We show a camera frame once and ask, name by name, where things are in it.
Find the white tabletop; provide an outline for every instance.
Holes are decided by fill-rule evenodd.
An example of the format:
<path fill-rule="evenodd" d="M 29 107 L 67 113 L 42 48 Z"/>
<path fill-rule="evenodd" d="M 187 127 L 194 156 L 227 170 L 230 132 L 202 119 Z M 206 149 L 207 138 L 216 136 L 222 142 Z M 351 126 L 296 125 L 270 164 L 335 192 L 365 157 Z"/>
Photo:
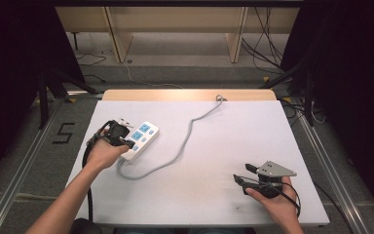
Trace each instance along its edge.
<path fill-rule="evenodd" d="M 86 141 L 108 120 L 125 118 L 136 127 L 149 121 L 160 135 L 131 165 L 138 176 L 172 159 L 188 123 L 215 101 L 99 101 L 71 172 L 81 170 Z M 267 213 L 236 185 L 233 174 L 257 178 L 244 164 L 273 161 L 297 173 L 302 225 L 329 223 L 281 104 L 275 100 L 225 101 L 193 133 L 175 164 L 141 180 L 125 180 L 116 165 L 92 185 L 93 221 L 116 226 L 257 226 L 272 224 Z M 88 217 L 87 201 L 77 217 Z"/>

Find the white power strip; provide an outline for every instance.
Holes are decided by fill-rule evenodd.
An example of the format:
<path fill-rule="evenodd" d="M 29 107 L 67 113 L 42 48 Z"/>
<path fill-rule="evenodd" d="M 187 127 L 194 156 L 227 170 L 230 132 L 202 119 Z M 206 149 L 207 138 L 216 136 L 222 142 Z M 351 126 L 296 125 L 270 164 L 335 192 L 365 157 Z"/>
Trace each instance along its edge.
<path fill-rule="evenodd" d="M 159 135 L 160 129 L 151 124 L 144 122 L 127 139 L 135 142 L 135 145 L 128 152 L 121 155 L 126 160 L 126 164 L 131 164 L 142 152 L 153 142 Z"/>

